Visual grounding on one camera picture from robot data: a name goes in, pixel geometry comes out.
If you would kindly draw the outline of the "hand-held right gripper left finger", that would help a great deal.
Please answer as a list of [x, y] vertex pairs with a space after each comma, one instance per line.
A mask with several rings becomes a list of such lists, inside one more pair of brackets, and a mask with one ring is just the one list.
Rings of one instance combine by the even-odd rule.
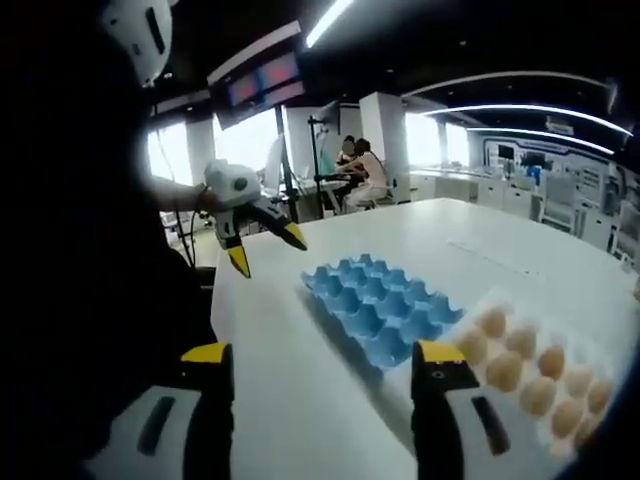
[[197, 346], [112, 422], [84, 468], [92, 479], [228, 479], [233, 402], [232, 345]]

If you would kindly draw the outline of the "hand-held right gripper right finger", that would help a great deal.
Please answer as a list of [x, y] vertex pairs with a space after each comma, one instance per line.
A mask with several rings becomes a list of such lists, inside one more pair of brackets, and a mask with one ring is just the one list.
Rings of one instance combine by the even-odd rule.
[[499, 390], [482, 385], [452, 344], [419, 340], [411, 399], [420, 479], [536, 479], [533, 421]]

